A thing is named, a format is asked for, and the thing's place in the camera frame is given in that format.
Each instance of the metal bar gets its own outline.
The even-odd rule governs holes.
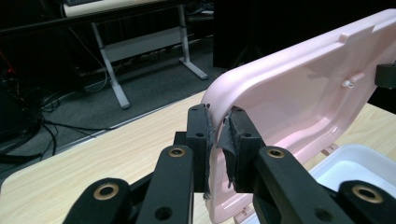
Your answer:
[[[117,78],[114,73],[113,66],[111,65],[110,60],[107,58],[106,49],[102,42],[102,38],[100,37],[99,31],[96,27],[96,24],[93,22],[93,23],[91,23],[91,26],[92,26],[93,32],[95,34],[96,41],[98,42],[99,50],[102,54],[103,60],[105,61],[107,72],[110,75],[111,87],[113,88],[113,91],[116,94],[117,100],[119,101],[121,108],[127,109],[127,108],[129,108],[130,103],[129,103],[128,99],[126,98],[126,95],[125,95],[124,91],[122,90],[122,87],[120,86],[119,82],[117,81]]]
[[[87,187],[73,204],[64,224],[126,223],[131,212],[130,187],[121,179],[105,178]]]
[[[107,10],[104,12],[92,13],[84,16],[77,16],[72,18],[61,18],[51,21],[43,21],[34,24],[27,24],[18,27],[6,28],[0,30],[0,37],[23,35],[29,32],[36,32],[42,30],[50,30],[57,28],[64,28],[73,25],[79,25],[83,23],[89,23],[94,21],[108,21],[113,19],[120,19],[128,16],[137,16],[146,14],[151,11],[168,9],[169,7],[175,7],[191,0],[159,0],[155,3],[139,4],[137,6],[123,7],[113,10]]]
[[[111,62],[180,43],[179,28],[170,28],[149,35],[106,45],[107,58]]]
[[[180,62],[183,63],[186,67],[188,67],[196,76],[200,79],[208,79],[208,75],[204,73],[201,69],[195,66],[190,61],[190,52],[189,52],[189,40],[187,38],[187,28],[186,28],[186,19],[184,17],[184,7],[183,5],[179,5],[178,7],[178,17],[180,22],[180,38],[181,38],[181,47],[183,48],[183,58],[180,58]]]
[[[218,147],[223,149],[227,175],[236,192],[252,193],[257,176],[254,160],[265,144],[245,110],[234,107],[224,120]]]
[[[208,193],[209,156],[213,144],[210,113],[205,105],[189,109],[186,146],[194,153],[194,192]]]
[[[286,149],[263,147],[255,165],[270,194],[255,190],[255,197],[271,197],[281,223],[354,223]]]
[[[137,224],[192,223],[193,155],[185,146],[161,152]]]

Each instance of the black cable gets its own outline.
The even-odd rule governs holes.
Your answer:
[[[80,130],[83,130],[83,131],[111,131],[111,130],[117,129],[117,128],[83,128],[83,127],[77,127],[77,126],[62,124],[62,123],[55,123],[55,122],[52,122],[52,121],[47,120],[47,119],[44,120],[44,123],[51,124],[51,125],[58,125],[58,126],[65,127],[65,128],[70,128],[70,129],[80,129]]]
[[[52,142],[53,142],[52,156],[55,156],[55,154],[56,154],[56,147],[57,147],[56,136],[55,136],[55,134],[53,134],[53,132],[47,127],[47,125],[45,125],[45,123],[43,123],[43,127],[49,132],[49,134],[50,134],[50,136],[51,136],[51,138],[52,138]],[[48,149],[46,149],[46,150],[43,152],[42,157],[44,157],[44,154],[47,152],[47,150],[48,150]]]

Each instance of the wooden table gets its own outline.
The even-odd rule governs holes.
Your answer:
[[[152,172],[175,132],[186,130],[188,108],[202,96],[193,95],[11,175],[1,189],[0,223],[62,223],[91,183],[105,177],[133,183]],[[393,114],[366,105],[336,143],[363,144],[396,160],[395,123]],[[318,155],[305,167],[322,159]],[[210,223],[202,194],[195,194],[194,203],[194,223]]]

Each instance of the pink plastic tray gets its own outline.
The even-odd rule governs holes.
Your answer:
[[[345,132],[376,88],[376,66],[395,59],[396,9],[389,9],[223,74],[202,103],[211,105],[217,136],[227,112],[239,106],[267,146],[286,148],[303,163]],[[216,145],[210,165],[206,206],[219,223],[240,213],[252,197],[227,188]]]

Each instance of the black equipment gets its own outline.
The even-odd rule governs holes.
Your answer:
[[[193,193],[210,197],[208,109],[190,108],[187,131],[176,133],[152,174],[131,186],[114,178],[93,183],[64,223],[192,223]],[[396,223],[396,200],[384,190],[358,180],[338,192],[321,186],[286,149],[266,146],[243,109],[233,108],[224,125],[230,186],[253,193],[260,223]]]

